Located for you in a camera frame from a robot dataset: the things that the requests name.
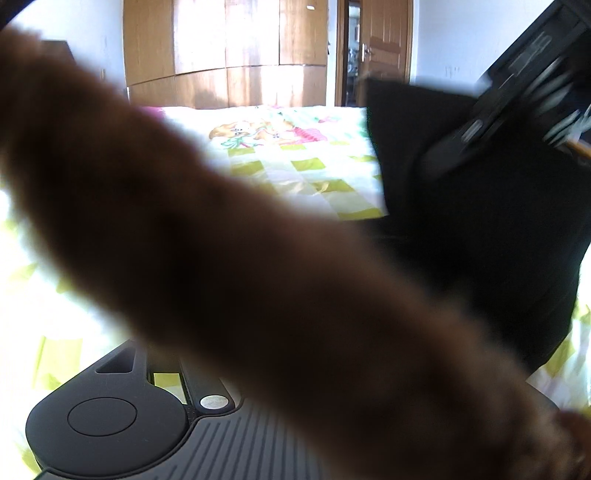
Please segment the black pants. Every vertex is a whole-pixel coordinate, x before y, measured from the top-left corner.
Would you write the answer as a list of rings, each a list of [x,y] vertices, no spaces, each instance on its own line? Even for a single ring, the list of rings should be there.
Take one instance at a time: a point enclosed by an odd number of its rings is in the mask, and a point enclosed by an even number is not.
[[[457,167],[428,178],[425,154],[469,121],[475,103],[369,81],[367,125],[387,213],[367,228],[430,291],[462,297],[532,372],[571,328],[590,243],[590,172],[516,112]]]

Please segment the wooden door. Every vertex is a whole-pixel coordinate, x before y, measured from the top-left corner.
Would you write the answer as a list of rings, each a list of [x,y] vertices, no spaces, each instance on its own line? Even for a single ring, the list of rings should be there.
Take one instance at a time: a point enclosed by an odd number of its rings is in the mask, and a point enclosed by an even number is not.
[[[348,103],[348,65],[353,58],[356,106],[365,104],[369,77],[408,83],[414,33],[412,0],[339,1],[335,7],[335,105]]]

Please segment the colourful checkered bed quilt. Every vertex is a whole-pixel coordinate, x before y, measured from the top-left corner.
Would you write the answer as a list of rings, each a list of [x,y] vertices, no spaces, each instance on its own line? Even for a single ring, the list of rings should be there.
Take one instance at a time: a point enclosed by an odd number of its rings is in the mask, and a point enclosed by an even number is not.
[[[377,157],[359,108],[164,107],[157,116],[204,145],[212,164],[295,207],[331,218],[385,210]],[[39,465],[28,445],[30,411],[46,395],[116,349],[123,335],[68,282],[38,263],[8,196],[1,199],[1,458],[12,479]],[[208,428],[187,478],[324,479],[318,458],[269,414],[246,413]]]

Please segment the wooden wardrobe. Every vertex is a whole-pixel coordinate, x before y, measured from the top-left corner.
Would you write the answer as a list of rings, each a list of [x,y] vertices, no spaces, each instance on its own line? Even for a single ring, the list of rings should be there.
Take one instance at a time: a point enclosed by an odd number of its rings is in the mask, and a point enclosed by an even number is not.
[[[325,1],[126,1],[129,99],[195,109],[325,104]]]

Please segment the dark wooden headboard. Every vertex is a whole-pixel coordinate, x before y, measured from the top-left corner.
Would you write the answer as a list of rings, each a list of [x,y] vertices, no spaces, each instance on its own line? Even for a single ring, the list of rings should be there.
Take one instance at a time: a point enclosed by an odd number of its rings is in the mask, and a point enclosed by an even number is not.
[[[41,50],[44,55],[75,64],[73,53],[64,40],[42,40]]]

